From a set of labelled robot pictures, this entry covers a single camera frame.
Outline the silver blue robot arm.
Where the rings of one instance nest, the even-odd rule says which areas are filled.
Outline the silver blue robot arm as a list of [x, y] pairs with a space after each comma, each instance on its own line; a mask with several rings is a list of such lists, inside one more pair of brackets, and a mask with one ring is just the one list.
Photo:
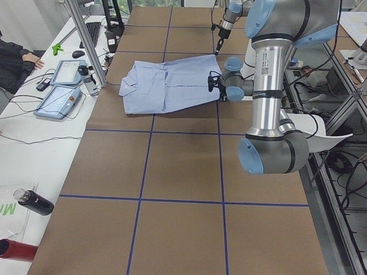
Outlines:
[[330, 41], [338, 30], [341, 1], [231, 2], [219, 26], [227, 39], [240, 17], [247, 19], [245, 35], [255, 51], [252, 81], [240, 75], [242, 62], [228, 58], [220, 83], [227, 99], [239, 101], [252, 87], [252, 125], [239, 142], [239, 159], [250, 174], [285, 174], [307, 162], [305, 135], [282, 110], [283, 75], [291, 48]]
[[217, 43], [214, 55], [218, 55], [224, 41], [227, 40], [231, 34], [234, 24], [241, 18], [247, 17], [250, 8], [253, 6], [254, 1], [232, 1], [228, 5], [225, 5], [225, 11], [222, 20], [219, 24], [213, 23], [211, 25], [211, 31], [215, 31], [216, 28], [219, 29], [218, 36], [219, 41]]

